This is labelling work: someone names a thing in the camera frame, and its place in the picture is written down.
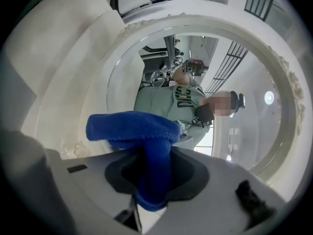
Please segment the blue cloth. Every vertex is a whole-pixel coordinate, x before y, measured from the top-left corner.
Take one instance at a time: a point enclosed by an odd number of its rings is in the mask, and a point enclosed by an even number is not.
[[[137,189],[137,202],[156,212],[166,206],[172,188],[170,150],[179,141],[179,125],[164,117],[142,112],[91,115],[86,126],[90,141],[108,140],[118,148],[144,147],[146,171]]]

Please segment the man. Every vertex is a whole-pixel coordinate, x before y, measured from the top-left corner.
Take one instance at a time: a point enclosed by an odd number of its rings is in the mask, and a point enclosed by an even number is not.
[[[159,115],[184,125],[186,133],[194,138],[194,146],[209,131],[209,125],[201,123],[196,116],[199,107],[209,106],[206,108],[207,114],[211,111],[215,116],[229,116],[244,108],[243,100],[239,100],[235,92],[217,92],[206,98],[184,65],[174,72],[174,80],[177,84],[171,87],[140,89],[134,110]]]

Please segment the window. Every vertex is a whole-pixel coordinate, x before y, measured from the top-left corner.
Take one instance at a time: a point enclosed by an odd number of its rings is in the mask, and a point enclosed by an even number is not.
[[[213,124],[210,126],[209,132],[197,144],[197,146],[194,148],[194,151],[211,156],[213,149],[213,137],[214,137],[214,121]]]

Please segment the ceiling light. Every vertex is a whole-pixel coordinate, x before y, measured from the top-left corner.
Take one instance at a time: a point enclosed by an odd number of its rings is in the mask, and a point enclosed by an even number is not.
[[[267,105],[271,105],[274,102],[274,93],[266,92],[264,96],[264,101]]]

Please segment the white ceiling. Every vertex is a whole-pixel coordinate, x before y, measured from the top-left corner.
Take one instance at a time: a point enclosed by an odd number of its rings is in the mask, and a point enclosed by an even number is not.
[[[211,37],[191,36],[191,56],[200,59],[206,66],[209,66],[216,48],[218,39]]]
[[[272,147],[281,121],[280,100],[264,65],[248,53],[221,90],[243,93],[246,108],[240,109],[233,118],[221,118],[220,157],[230,154],[229,129],[239,128],[238,151],[231,154],[232,161],[249,169],[258,163]],[[275,95],[273,104],[267,105],[265,93]]]

